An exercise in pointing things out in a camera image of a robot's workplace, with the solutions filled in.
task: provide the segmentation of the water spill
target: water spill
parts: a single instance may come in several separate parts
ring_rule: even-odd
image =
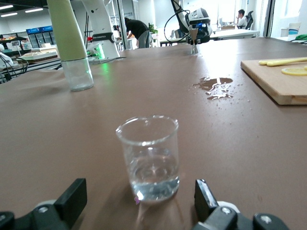
[[[220,99],[220,98],[224,98],[224,97],[228,97],[228,98],[232,98],[233,96],[227,94],[227,93],[223,93],[223,94],[219,94],[219,95],[212,95],[211,97],[208,97],[208,100],[214,100],[214,99]]]
[[[218,85],[231,83],[233,80],[231,78],[201,78],[198,84],[194,84],[193,86],[199,86],[200,89],[206,91],[212,91]]]

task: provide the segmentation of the fluorescent light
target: fluorescent light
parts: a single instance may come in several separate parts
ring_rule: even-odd
[[[8,13],[8,14],[1,15],[1,17],[8,17],[8,16],[16,15],[16,14],[17,13]]]
[[[13,5],[1,6],[0,10],[4,10],[4,9],[7,9],[7,8],[12,8],[12,7],[13,7]]]
[[[35,11],[42,11],[43,8],[37,8],[37,9],[33,9],[33,10],[29,10],[29,11],[25,11],[26,13],[31,13],[31,12],[35,12]]]

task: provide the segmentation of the cutting board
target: cutting board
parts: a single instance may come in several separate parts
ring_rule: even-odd
[[[307,62],[268,67],[259,60],[241,62],[241,68],[278,104],[307,104],[307,76],[291,76],[281,72],[284,68],[303,68]]]

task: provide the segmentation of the black shirt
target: black shirt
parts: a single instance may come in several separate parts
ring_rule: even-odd
[[[149,30],[145,23],[134,19],[127,21],[126,27],[127,32],[131,31],[136,39],[139,39],[142,33]]]

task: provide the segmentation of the glass rim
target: glass rim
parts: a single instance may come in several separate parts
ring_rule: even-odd
[[[156,139],[156,140],[150,140],[150,141],[134,141],[134,140],[129,140],[129,139],[122,136],[121,131],[122,131],[122,128],[125,125],[127,125],[127,124],[129,124],[133,121],[136,121],[136,120],[145,120],[145,119],[153,119],[153,118],[164,118],[166,120],[172,121],[173,124],[174,124],[174,130],[169,135],[167,135],[163,138],[159,138],[159,139]],[[122,142],[124,142],[126,144],[133,145],[133,146],[150,146],[150,145],[153,145],[153,144],[161,143],[161,142],[165,141],[166,139],[175,135],[177,130],[178,130],[178,127],[179,127],[178,120],[173,119],[173,118],[166,116],[166,115],[135,116],[135,117],[132,117],[132,118],[126,120],[124,123],[122,123],[120,126],[118,126],[118,128],[116,129],[115,132],[116,132],[117,137]]]

